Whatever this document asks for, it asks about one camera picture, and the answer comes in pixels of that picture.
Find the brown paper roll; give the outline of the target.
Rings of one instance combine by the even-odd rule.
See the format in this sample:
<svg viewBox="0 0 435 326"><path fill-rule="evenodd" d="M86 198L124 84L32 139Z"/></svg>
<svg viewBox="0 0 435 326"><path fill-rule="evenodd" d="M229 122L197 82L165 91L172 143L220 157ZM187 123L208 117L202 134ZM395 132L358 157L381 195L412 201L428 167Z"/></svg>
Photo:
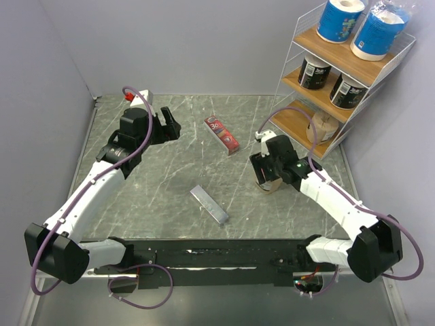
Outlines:
<svg viewBox="0 0 435 326"><path fill-rule="evenodd" d="M310 143L317 145L327 142L336 133L339 121L324 111L316 112L308 123L306 135Z"/></svg>

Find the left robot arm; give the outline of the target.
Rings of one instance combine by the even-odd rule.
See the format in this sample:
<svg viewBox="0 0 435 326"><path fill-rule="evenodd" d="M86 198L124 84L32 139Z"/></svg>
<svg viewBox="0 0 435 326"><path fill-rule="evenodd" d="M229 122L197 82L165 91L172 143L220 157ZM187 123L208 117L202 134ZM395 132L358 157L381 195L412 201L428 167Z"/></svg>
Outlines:
<svg viewBox="0 0 435 326"><path fill-rule="evenodd" d="M150 145L179 138L181 126L168 107L158 115L145 109L126 109L120 126L96 156L87 177L71 197L42 225L32 223L24 233L32 271L38 270L68 284L77 282L91 268L112 266L120 273L135 264L134 247L121 238L82 243L84 232L99 207L141 163Z"/></svg>

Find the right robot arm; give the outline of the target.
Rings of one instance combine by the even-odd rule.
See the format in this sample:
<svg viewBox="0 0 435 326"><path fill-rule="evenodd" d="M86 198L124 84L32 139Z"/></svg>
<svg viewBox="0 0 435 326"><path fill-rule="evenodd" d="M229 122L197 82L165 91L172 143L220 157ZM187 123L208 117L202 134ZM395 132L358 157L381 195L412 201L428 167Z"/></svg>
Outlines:
<svg viewBox="0 0 435 326"><path fill-rule="evenodd" d="M320 263L346 266L370 283L402 259L400 230L359 209L318 163L298 157L289 137L267 130L256 133L256 140L261 151L249 159L258 187L269 194L282 183L291 185L322 207L348 235L346 240L314 235L302 241L297 262L303 270Z"/></svg>

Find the blue clear-wrapped paper roll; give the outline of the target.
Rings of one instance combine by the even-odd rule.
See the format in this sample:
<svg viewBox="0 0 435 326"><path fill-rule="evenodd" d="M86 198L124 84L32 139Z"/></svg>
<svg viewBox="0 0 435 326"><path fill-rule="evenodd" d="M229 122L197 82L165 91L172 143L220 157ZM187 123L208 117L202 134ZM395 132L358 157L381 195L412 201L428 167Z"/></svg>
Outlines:
<svg viewBox="0 0 435 326"><path fill-rule="evenodd" d="M383 60L420 5L421 1L375 1L350 44L353 54L365 61Z"/></svg>

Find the blue printed paper roll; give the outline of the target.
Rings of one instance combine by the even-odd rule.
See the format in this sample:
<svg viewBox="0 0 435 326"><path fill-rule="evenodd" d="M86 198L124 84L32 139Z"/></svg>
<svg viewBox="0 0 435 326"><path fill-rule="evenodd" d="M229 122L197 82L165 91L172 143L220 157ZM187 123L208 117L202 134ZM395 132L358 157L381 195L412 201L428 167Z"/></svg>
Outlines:
<svg viewBox="0 0 435 326"><path fill-rule="evenodd" d="M327 1L317 25L317 34L330 43L348 40L368 2L360 0Z"/></svg>

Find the brown roll with bear print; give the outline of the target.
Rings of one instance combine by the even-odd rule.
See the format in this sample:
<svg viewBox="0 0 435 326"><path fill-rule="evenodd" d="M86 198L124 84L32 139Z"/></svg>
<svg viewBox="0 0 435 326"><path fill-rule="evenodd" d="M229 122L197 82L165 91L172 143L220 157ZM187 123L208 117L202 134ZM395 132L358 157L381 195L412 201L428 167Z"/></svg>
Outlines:
<svg viewBox="0 0 435 326"><path fill-rule="evenodd" d="M256 182L257 188L266 195L272 194L273 192L276 192L280 185L282 184L282 178L275 179L273 181L266 181L263 184L259 184Z"/></svg>

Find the black paper roll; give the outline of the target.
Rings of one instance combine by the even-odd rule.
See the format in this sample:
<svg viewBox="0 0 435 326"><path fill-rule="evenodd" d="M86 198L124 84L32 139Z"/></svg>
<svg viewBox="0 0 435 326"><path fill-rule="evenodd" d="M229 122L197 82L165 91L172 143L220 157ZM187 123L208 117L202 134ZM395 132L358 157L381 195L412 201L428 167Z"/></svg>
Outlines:
<svg viewBox="0 0 435 326"><path fill-rule="evenodd" d="M339 109L355 109L368 88L341 73L330 93L330 102Z"/></svg>

